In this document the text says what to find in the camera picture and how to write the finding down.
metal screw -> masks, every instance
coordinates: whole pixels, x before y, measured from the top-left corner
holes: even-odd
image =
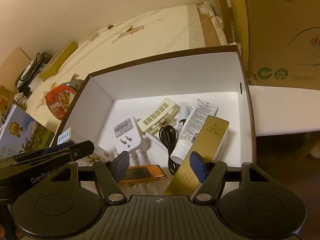
[[[201,193],[201,194],[196,195],[196,199],[199,201],[209,201],[209,200],[211,200],[211,198],[212,197],[206,193]]]
[[[122,194],[119,193],[113,193],[111,195],[108,196],[108,199],[111,201],[120,201],[124,199],[124,196]]]

mattress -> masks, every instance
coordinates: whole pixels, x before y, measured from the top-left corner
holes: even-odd
[[[85,79],[89,73],[139,58],[227,44],[222,21],[207,2],[144,13],[102,28],[81,42],[58,73],[30,96],[27,113],[56,132],[60,121],[51,114],[44,98],[56,85],[74,78]]]

green circular logo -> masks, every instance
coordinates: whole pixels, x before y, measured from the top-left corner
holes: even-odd
[[[285,68],[279,68],[275,71],[276,79],[285,79],[288,75],[288,71]]]
[[[258,76],[261,79],[268,79],[272,76],[272,69],[268,67],[263,67],[258,70]]]

ribbed black surface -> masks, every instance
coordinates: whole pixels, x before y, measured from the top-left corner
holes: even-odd
[[[72,240],[245,240],[226,228],[210,207],[187,196],[133,196]],[[297,240],[296,236],[288,240]]]

white cap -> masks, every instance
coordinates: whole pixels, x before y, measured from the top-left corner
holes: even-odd
[[[171,160],[173,160],[175,163],[181,165],[183,160],[187,156],[191,146],[192,146],[192,143],[191,142],[189,142],[189,143],[191,144],[190,146],[187,144],[184,144],[184,143],[179,144],[179,140],[178,140],[177,145],[174,148],[174,150],[170,156]]]
[[[190,114],[189,104],[188,103],[181,103],[180,104],[180,111],[179,111],[179,121],[187,119],[189,114]]]

